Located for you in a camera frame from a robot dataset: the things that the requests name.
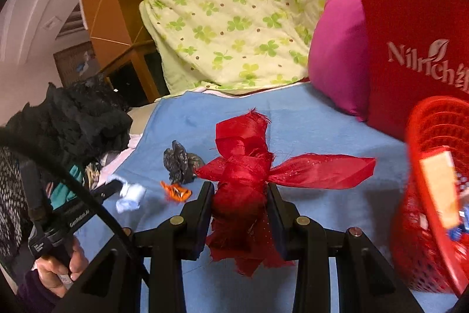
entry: metal screw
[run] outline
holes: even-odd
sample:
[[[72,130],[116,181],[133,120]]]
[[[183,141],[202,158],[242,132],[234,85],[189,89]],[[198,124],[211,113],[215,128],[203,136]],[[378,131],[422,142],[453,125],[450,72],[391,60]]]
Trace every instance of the metal screw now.
[[[349,229],[350,233],[355,236],[355,237],[359,237],[362,235],[363,231],[360,227],[351,227]]]
[[[296,218],[296,223],[300,226],[307,226],[310,223],[310,219],[307,216],[299,216]]]
[[[180,224],[184,223],[184,218],[180,215],[176,215],[176,216],[173,216],[169,222],[173,225],[173,226],[179,226]]]

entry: purple sleeve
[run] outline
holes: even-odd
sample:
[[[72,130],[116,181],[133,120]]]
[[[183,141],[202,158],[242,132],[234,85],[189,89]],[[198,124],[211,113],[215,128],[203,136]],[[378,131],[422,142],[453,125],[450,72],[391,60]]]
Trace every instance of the purple sleeve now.
[[[28,313],[51,313],[60,300],[60,297],[42,285],[37,269],[29,271],[24,276],[24,282],[18,288],[17,296]]]

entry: light green quilt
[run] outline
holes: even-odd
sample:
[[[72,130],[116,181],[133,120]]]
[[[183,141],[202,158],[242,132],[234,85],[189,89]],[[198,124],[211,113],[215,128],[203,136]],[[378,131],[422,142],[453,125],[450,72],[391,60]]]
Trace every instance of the light green quilt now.
[[[169,91],[232,94],[307,76],[311,35],[326,0],[143,0],[140,12]]]

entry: red fabric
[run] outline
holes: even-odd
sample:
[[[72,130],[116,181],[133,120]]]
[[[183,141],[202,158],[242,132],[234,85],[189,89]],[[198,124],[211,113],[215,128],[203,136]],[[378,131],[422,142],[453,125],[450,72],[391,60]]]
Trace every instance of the red fabric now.
[[[239,273],[251,276],[266,267],[287,264],[275,250],[266,212],[266,185],[312,189],[350,189],[373,175],[374,158],[302,154],[272,168],[268,151],[269,119],[250,111],[219,122],[215,143],[221,157],[196,170],[199,178],[218,181],[213,197],[213,233],[207,245],[214,261],[234,258]]]

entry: human hand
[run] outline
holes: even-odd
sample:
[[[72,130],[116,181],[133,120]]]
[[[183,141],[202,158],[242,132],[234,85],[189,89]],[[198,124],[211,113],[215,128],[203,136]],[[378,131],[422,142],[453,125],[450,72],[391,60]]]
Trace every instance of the human hand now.
[[[70,278],[75,281],[88,266],[88,259],[76,237],[73,238],[73,254],[70,260]],[[59,297],[64,297],[67,288],[57,275],[68,275],[67,267],[52,256],[43,256],[36,260],[39,279],[47,289]]]

